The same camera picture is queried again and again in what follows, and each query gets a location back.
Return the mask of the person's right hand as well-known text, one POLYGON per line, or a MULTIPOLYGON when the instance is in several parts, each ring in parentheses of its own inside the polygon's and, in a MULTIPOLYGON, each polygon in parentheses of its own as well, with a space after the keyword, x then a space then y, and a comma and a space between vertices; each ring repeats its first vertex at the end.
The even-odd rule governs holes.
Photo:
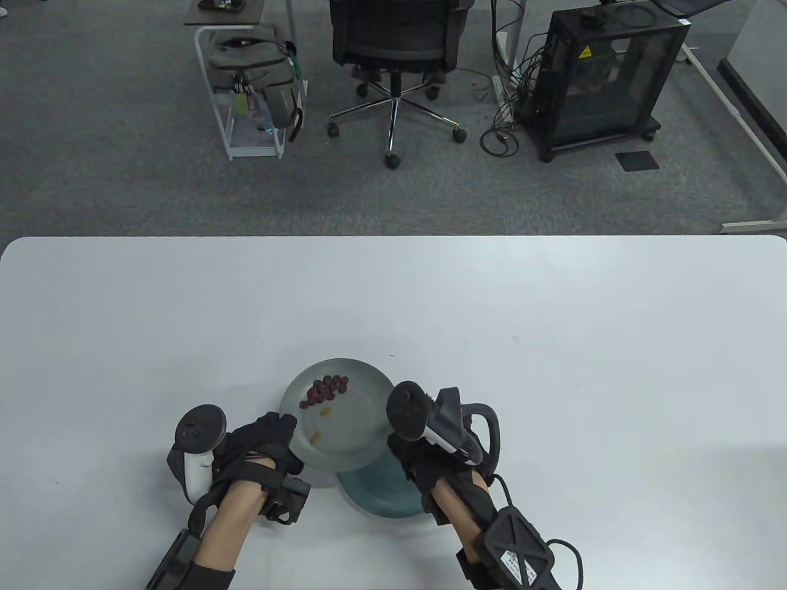
POLYGON ((456 474, 471 475, 474 472, 483 476, 492 473, 489 469, 492 456, 484 449, 481 450, 481 464, 472 466, 424 438, 406 441, 396 433, 391 433, 387 438, 387 445, 401 463, 406 478, 415 484, 423 495, 431 494, 442 478, 456 474))

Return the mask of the person's left hand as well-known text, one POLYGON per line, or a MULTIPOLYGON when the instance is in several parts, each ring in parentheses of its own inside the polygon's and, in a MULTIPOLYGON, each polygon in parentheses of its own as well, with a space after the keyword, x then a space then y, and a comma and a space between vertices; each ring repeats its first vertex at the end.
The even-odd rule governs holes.
POLYGON ((297 424, 294 415, 269 411, 228 433, 216 460, 214 484, 246 481, 270 494, 279 490, 287 477, 303 472, 303 461, 290 450, 297 424))

